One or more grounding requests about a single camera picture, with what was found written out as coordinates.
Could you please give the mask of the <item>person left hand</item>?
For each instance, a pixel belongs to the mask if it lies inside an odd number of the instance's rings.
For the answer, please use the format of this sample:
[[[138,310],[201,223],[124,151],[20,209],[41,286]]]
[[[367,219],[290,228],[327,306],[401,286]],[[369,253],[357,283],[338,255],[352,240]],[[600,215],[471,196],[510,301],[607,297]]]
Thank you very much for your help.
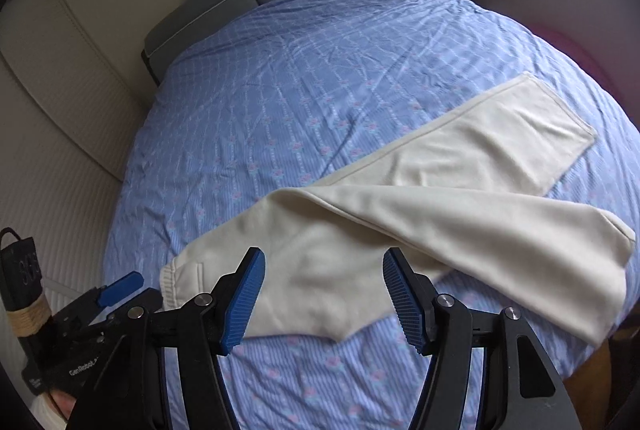
[[[72,413],[76,404],[76,398],[58,389],[50,390],[48,395],[49,403],[54,408],[54,410],[64,420],[70,418],[70,414]]]

